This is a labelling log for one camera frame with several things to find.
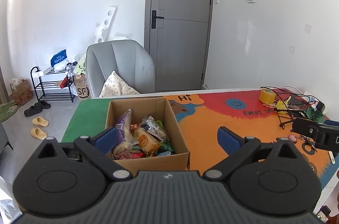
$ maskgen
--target ribbed gray surface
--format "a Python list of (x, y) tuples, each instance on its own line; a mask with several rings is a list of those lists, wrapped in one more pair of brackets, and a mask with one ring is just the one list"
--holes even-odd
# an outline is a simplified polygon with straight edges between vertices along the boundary
[(137, 178), (115, 183), (95, 206), (75, 216), (44, 219), (25, 214), (16, 224), (231, 223), (316, 224), (313, 214), (294, 218), (265, 217), (242, 208), (218, 182), (194, 171), (141, 171)]

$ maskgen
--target tape roll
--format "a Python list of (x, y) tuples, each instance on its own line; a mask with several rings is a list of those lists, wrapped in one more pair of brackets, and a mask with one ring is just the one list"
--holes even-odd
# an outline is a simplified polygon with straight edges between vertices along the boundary
[(274, 93), (274, 91), (268, 88), (262, 88), (259, 96), (259, 101), (267, 105), (272, 105), (274, 103), (275, 97), (276, 94)]

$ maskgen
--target door handle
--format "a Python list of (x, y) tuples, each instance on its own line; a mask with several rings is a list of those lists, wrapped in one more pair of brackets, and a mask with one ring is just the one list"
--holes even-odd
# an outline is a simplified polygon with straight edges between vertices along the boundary
[(157, 19), (164, 19), (164, 17), (157, 17), (157, 11), (152, 11), (152, 29), (157, 27)]

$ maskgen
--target cushion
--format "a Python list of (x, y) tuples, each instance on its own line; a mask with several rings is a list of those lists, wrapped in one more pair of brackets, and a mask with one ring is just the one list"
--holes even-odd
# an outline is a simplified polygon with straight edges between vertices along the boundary
[(140, 94), (130, 87), (115, 71), (107, 78), (99, 97), (125, 96)]

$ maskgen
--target blue smiley face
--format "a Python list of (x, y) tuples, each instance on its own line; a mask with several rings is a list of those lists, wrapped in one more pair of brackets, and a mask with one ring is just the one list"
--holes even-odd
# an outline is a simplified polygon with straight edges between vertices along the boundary
[(226, 100), (226, 104), (233, 109), (239, 109), (239, 110), (243, 110), (246, 108), (246, 104), (238, 99), (232, 98), (232, 99), (227, 99)]

